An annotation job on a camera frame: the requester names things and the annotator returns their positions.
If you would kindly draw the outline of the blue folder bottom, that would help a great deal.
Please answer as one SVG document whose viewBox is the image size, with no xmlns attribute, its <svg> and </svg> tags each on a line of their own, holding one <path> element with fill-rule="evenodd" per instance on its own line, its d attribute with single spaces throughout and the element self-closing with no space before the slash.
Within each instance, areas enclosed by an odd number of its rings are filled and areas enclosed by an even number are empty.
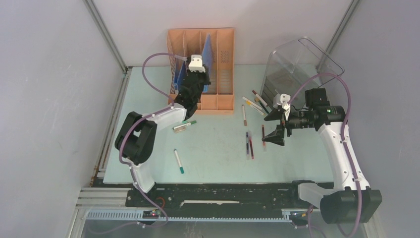
<svg viewBox="0 0 420 238">
<path fill-rule="evenodd" d="M 205 38 L 204 47 L 202 50 L 202 61 L 206 69 L 206 74 L 208 77 L 211 75 L 213 55 L 212 55 L 212 46 L 211 46 L 211 35 L 208 33 Z"/>
</svg>

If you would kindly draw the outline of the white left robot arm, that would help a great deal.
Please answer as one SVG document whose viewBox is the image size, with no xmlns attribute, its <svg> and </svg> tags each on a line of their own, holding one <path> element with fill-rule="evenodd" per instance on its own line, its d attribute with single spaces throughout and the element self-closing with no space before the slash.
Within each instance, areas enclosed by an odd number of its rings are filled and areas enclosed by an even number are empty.
<svg viewBox="0 0 420 238">
<path fill-rule="evenodd" d="M 168 107 L 148 115 L 130 112 L 114 143 L 120 162 L 129 166 L 133 183 L 139 190 L 138 201 L 147 207 L 157 199 L 152 190 L 155 180 L 147 163 L 153 152 L 156 133 L 193 116 L 205 86 L 211 84 L 209 68 L 206 65 L 189 68 L 178 83 L 178 94 Z"/>
</svg>

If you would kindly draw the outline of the dark red cap marker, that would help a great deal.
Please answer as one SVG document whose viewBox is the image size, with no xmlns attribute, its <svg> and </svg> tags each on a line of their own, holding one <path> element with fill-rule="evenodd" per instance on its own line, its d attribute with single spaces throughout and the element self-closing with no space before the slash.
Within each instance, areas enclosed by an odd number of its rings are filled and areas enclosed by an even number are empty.
<svg viewBox="0 0 420 238">
<path fill-rule="evenodd" d="M 255 90 L 252 90 L 252 93 L 261 101 L 264 106 L 268 106 L 267 102 Z"/>
</svg>

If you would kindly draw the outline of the blue folder top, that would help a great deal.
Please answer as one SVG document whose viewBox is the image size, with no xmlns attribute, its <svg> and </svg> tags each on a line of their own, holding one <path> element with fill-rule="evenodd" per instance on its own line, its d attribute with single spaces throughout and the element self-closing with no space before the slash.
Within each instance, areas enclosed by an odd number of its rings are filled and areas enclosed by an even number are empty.
<svg viewBox="0 0 420 238">
<path fill-rule="evenodd" d="M 186 74 L 187 70 L 185 61 L 177 61 L 173 78 L 174 94 L 179 93 L 180 86 L 182 85 L 182 80 L 184 79 Z"/>
</svg>

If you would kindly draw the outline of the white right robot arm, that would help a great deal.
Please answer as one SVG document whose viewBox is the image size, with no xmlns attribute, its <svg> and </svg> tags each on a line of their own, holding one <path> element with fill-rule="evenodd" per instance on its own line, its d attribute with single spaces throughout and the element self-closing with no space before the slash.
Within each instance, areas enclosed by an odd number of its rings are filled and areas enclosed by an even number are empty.
<svg viewBox="0 0 420 238">
<path fill-rule="evenodd" d="M 310 203 L 320 209 L 327 224 L 367 223 L 382 203 L 382 195 L 371 188 L 361 171 L 344 123 L 344 108 L 330 105 L 324 88 L 305 91 L 307 111 L 291 112 L 290 99 L 287 94 L 274 97 L 272 111 L 265 121 L 280 123 L 262 140 L 283 146 L 284 137 L 291 136 L 292 130 L 314 128 L 327 151 L 333 188 L 323 188 L 311 180 L 293 181 L 295 189 L 288 193 L 289 203 L 294 207 Z"/>
</svg>

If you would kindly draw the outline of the yellow cap white marker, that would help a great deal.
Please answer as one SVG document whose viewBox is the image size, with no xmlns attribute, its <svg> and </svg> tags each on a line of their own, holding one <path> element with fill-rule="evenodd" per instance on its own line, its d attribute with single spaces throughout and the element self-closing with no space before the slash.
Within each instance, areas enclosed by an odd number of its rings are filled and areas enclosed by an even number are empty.
<svg viewBox="0 0 420 238">
<path fill-rule="evenodd" d="M 258 107 L 256 107 L 254 104 L 252 104 L 249 101 L 246 101 L 246 104 L 249 105 L 251 108 L 253 108 L 254 110 L 256 110 L 259 114 L 261 114 L 262 116 L 265 115 L 265 113 L 263 111 L 261 111 Z"/>
</svg>

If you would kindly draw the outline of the blue folder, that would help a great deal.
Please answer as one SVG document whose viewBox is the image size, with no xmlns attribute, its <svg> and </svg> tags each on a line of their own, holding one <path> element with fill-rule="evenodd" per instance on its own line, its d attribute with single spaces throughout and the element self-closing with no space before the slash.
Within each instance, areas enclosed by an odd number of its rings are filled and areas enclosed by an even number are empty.
<svg viewBox="0 0 420 238">
<path fill-rule="evenodd" d="M 180 86 L 182 85 L 182 80 L 184 79 L 186 74 L 187 70 L 185 61 L 177 61 L 173 78 L 174 94 L 179 93 Z"/>
<path fill-rule="evenodd" d="M 204 47 L 202 50 L 202 61 L 206 69 L 206 74 L 208 77 L 211 75 L 213 55 L 212 55 L 212 46 L 211 46 L 211 35 L 208 33 L 205 38 Z"/>
</svg>

